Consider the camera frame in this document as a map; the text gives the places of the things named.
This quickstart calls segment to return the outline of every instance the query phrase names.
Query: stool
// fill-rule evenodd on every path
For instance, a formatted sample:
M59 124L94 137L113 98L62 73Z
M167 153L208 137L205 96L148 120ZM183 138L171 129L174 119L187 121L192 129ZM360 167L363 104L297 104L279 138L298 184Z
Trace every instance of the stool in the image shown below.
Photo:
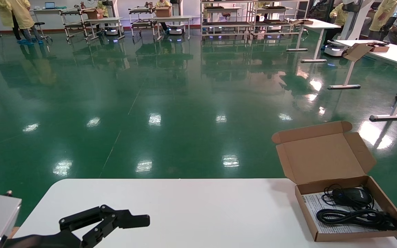
M45 41L47 41L47 39L49 38L51 42L53 42L53 39L48 36L48 35L44 35L44 31L42 31L41 25L44 25L45 22L35 22L35 25L37 25L39 27L39 29L41 30L41 39L45 39Z

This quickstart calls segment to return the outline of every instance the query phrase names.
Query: box lid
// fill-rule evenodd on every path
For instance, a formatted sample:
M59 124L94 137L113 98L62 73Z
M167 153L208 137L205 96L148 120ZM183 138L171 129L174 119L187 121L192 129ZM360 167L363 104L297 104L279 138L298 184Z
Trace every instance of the box lid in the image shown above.
M296 184L367 174L375 158L352 124L335 121L275 133L284 174Z
M84 13L91 13L91 12L103 13L104 11L99 8L95 8L95 9L86 9L83 12Z

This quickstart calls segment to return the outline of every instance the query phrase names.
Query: laptop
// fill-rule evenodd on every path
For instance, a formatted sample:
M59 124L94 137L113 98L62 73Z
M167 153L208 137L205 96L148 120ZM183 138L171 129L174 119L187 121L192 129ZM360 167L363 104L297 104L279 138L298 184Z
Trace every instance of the laptop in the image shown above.
M56 5L55 2L46 2L45 3L45 9L55 9Z

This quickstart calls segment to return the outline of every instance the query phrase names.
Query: black cable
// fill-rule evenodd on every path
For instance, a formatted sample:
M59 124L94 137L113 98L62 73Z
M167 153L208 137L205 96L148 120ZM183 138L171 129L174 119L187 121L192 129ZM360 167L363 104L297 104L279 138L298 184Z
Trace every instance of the black cable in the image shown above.
M324 224L354 224L381 231L397 230L396 219L392 218L387 212L379 212L374 209L361 209L352 212L322 209L316 213L316 218Z

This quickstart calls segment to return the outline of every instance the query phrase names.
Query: open cardboard box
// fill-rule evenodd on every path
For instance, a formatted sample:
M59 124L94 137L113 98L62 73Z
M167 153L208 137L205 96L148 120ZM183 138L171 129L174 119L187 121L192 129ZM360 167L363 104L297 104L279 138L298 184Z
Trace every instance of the open cardboard box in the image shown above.
M171 6L156 7L157 17L171 17Z
M83 12L87 14L88 19L90 20L98 20L104 18L104 11L99 8L86 9Z
M339 241L356 238L397 236L397 231L322 234L304 204L302 195L323 192L325 187L369 188L380 207L397 218L397 209L384 191L367 173L376 164L369 149L357 132L349 132L352 124L335 121L275 133L284 173L296 183L295 194L315 241Z

